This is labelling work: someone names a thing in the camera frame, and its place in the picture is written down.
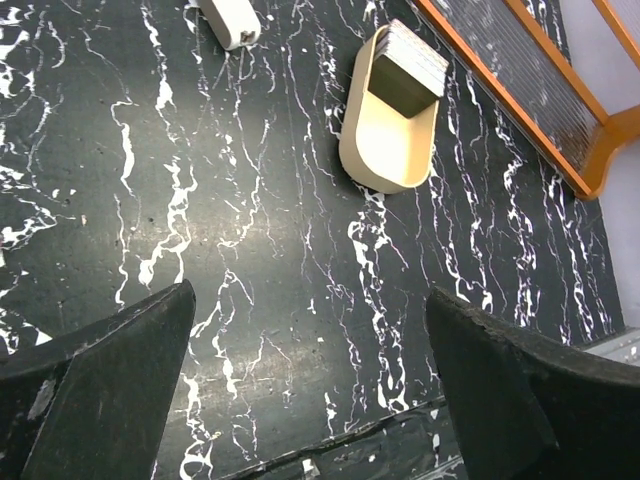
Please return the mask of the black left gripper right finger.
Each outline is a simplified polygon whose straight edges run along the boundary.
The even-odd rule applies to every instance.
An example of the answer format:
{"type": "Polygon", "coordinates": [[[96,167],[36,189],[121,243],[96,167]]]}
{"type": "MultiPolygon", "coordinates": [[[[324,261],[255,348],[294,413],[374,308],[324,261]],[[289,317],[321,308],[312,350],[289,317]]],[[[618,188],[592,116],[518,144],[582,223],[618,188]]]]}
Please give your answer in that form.
{"type": "Polygon", "coordinates": [[[426,328],[471,479],[636,479],[639,369],[435,288],[426,328]]]}

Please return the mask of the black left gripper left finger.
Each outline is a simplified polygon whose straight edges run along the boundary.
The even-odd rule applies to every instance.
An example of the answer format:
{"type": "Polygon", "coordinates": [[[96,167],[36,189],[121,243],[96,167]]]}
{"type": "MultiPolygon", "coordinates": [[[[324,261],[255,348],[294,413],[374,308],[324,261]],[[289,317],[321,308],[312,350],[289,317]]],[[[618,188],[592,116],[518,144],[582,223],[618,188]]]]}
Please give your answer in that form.
{"type": "Polygon", "coordinates": [[[195,312],[184,280],[42,345],[3,345],[2,478],[151,478],[195,312]]]}

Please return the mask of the beige oval card tray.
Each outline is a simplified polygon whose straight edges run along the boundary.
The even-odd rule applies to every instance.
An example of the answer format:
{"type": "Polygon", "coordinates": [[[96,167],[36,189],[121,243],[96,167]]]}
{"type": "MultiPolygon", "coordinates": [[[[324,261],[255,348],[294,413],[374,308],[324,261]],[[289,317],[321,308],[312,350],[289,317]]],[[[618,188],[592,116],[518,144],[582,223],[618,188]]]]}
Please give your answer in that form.
{"type": "Polygon", "coordinates": [[[368,91],[374,41],[383,27],[356,55],[339,139],[339,158],[357,183],[384,194],[396,194],[420,186],[430,173],[442,97],[408,119],[368,91]]]}

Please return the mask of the stack of credit cards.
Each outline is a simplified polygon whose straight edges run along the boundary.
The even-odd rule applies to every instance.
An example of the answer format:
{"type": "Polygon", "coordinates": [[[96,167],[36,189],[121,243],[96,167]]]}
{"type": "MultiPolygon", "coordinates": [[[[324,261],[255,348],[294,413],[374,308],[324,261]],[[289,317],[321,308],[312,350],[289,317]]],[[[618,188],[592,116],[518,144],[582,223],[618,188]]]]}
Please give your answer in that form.
{"type": "Polygon", "coordinates": [[[443,96],[448,65],[404,23],[393,19],[374,41],[368,91],[410,119],[443,96]]]}

